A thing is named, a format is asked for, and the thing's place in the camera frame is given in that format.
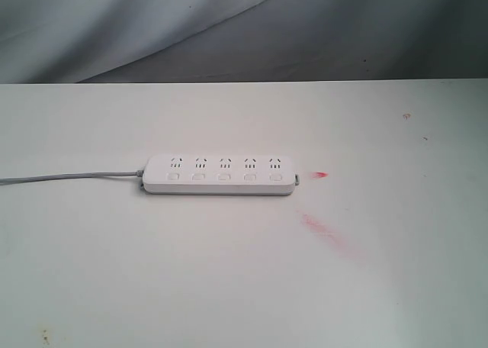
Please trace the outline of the white five-outlet power strip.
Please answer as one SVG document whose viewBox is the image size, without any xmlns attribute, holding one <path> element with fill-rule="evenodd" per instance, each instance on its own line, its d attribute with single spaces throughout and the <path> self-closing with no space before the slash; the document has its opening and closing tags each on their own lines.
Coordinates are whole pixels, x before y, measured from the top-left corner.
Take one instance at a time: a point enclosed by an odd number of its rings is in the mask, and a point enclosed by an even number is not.
<svg viewBox="0 0 488 348">
<path fill-rule="evenodd" d="M 159 154 L 148 160 L 142 184 L 157 195 L 290 195 L 300 177 L 281 155 Z"/>
</svg>

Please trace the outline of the grey backdrop cloth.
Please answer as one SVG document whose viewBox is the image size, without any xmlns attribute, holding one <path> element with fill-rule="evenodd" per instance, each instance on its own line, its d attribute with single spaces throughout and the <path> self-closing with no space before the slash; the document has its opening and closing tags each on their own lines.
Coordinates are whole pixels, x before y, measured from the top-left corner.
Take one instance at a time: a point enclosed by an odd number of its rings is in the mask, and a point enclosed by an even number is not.
<svg viewBox="0 0 488 348">
<path fill-rule="evenodd" d="M 486 75 L 487 0 L 1 0 L 3 83 Z"/>
</svg>

